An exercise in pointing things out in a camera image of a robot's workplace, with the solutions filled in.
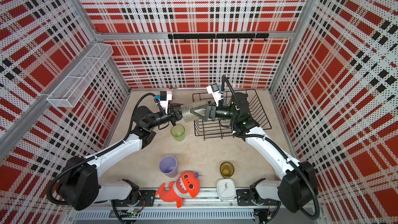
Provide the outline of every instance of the wire basket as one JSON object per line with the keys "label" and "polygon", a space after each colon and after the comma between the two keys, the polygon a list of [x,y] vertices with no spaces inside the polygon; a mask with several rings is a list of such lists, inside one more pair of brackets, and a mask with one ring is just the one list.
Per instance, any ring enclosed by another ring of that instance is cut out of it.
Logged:
{"label": "wire basket", "polygon": [[[246,89],[246,90],[235,90],[235,92],[247,93],[248,94],[248,102],[249,102],[249,113],[251,117],[264,130],[271,129],[271,123],[268,120],[266,112],[264,111],[263,106],[261,105],[260,99],[258,98],[257,92],[255,89]],[[231,92],[224,92],[224,100],[228,102],[228,105],[231,102],[232,94]],[[212,101],[214,99],[211,94],[208,93],[194,93],[192,94],[192,101]],[[195,136],[203,136],[203,139],[206,138],[223,138],[232,136],[230,120],[223,120],[216,118],[215,121],[203,121],[202,119],[196,119],[193,122],[195,127]]]}
{"label": "wire basket", "polygon": [[47,100],[55,107],[75,107],[112,53],[110,44],[93,45]]}

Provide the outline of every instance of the red plush toy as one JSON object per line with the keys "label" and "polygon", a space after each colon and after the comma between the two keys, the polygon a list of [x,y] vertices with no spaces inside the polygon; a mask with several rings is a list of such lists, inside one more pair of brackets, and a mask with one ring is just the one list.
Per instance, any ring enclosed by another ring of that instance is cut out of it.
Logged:
{"label": "red plush toy", "polygon": [[165,190],[165,183],[156,191],[155,196],[159,195],[164,202],[176,202],[177,208],[182,205],[182,198],[192,199],[199,193],[199,174],[197,172],[182,172],[177,181],[169,184],[169,190]]}

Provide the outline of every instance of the plaid pattern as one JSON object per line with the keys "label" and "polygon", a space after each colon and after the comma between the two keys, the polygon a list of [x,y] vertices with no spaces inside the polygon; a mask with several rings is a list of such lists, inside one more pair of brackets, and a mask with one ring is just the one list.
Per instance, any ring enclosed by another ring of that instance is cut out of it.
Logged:
{"label": "plaid pattern", "polygon": [[66,206],[46,198],[50,181],[68,159],[102,149],[125,97],[105,64],[76,107],[44,111],[0,163],[2,223],[56,224],[62,219]]}
{"label": "plaid pattern", "polygon": [[97,32],[293,30],[305,0],[80,0]]}
{"label": "plaid pattern", "polygon": [[288,39],[109,40],[131,88],[204,87],[226,74],[234,87],[267,88]]}
{"label": "plaid pattern", "polygon": [[91,41],[68,0],[0,0],[0,137]]}
{"label": "plaid pattern", "polygon": [[397,0],[318,0],[275,97],[334,223],[398,222]]}

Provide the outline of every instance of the black wire dish rack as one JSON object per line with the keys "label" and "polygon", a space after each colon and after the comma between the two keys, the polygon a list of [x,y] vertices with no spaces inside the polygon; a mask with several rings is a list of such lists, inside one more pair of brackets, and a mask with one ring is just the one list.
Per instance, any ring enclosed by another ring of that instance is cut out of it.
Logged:
{"label": "black wire dish rack", "polygon": [[[258,98],[257,92],[255,89],[246,89],[246,90],[235,90],[235,92],[247,93],[248,94],[248,102],[249,102],[249,113],[253,117],[257,123],[264,130],[269,130],[272,128],[271,123],[268,120],[266,112]],[[232,94],[229,91],[224,92],[224,100],[228,102],[228,105],[231,102]],[[211,101],[214,102],[214,99],[211,94],[208,93],[194,93],[192,94],[192,101]],[[223,138],[232,136],[231,132],[231,121],[225,119],[216,119],[215,121],[203,121],[202,119],[196,119],[193,122],[195,127],[195,136],[203,136],[203,139],[206,138]]]}

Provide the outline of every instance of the beige work surface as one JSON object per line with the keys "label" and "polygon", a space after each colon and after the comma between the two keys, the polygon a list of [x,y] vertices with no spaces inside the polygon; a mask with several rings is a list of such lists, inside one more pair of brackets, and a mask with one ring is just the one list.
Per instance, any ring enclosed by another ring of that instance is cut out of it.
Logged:
{"label": "beige work surface", "polygon": [[[192,102],[193,93],[202,91],[173,91],[172,102],[187,104]],[[122,117],[113,134],[110,144],[121,140],[127,133],[130,123],[132,110],[138,99],[148,93],[148,91],[132,91],[127,106],[122,113]],[[281,126],[272,105],[269,92],[267,90],[257,90],[258,97],[271,123],[272,129],[266,133],[274,142],[290,153]],[[158,112],[153,97],[146,97],[140,105],[145,105],[153,112]],[[248,187],[261,177],[274,180],[275,172],[264,157],[251,145],[244,142],[241,138],[224,137],[209,138],[204,140],[201,136],[195,136],[193,122],[185,123],[180,120],[186,130],[184,141],[177,142],[170,133],[170,124],[163,130],[154,131],[157,133],[152,142],[138,152],[127,156],[109,170],[107,170],[101,181],[118,181],[129,179],[136,183],[140,188],[157,188],[166,183],[175,181],[165,176],[159,170],[159,161],[162,157],[171,155],[177,159],[179,173],[183,171],[193,171],[199,173],[201,187],[216,187],[216,183],[221,179],[220,165],[222,162],[231,162],[235,167],[235,173],[231,179],[234,180],[236,187]]]}

